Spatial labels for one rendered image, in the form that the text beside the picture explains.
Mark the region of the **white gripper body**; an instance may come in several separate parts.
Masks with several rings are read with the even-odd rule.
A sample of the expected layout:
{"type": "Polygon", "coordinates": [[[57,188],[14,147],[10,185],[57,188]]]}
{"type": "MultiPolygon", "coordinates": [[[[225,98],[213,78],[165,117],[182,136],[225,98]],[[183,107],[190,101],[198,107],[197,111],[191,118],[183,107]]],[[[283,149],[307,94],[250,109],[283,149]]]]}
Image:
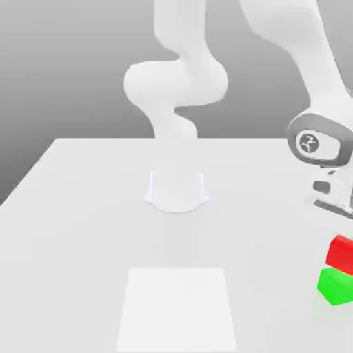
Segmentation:
{"type": "Polygon", "coordinates": [[[343,223],[348,221],[353,224],[353,211],[348,212],[341,206],[328,203],[316,197],[308,197],[306,199],[306,208],[306,214],[319,223],[327,221],[331,224],[333,222],[343,223]]]}

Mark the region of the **small red cube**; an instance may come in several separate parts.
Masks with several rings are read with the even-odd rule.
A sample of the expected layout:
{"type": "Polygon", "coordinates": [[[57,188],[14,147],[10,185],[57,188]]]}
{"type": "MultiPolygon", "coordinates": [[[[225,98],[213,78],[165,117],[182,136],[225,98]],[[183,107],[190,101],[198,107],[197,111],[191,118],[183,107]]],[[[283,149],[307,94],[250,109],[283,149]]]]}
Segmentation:
{"type": "Polygon", "coordinates": [[[353,276],[353,239],[337,235],[330,243],[325,263],[353,276]]]}

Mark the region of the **small green cube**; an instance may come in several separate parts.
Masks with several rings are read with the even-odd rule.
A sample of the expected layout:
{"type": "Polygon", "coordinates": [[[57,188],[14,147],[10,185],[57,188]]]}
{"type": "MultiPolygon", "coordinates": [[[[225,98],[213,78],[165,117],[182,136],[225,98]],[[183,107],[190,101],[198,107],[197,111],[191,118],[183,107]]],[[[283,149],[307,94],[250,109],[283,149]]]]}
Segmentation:
{"type": "Polygon", "coordinates": [[[317,289],[331,305],[353,302],[353,276],[335,268],[321,270],[317,289]]]}

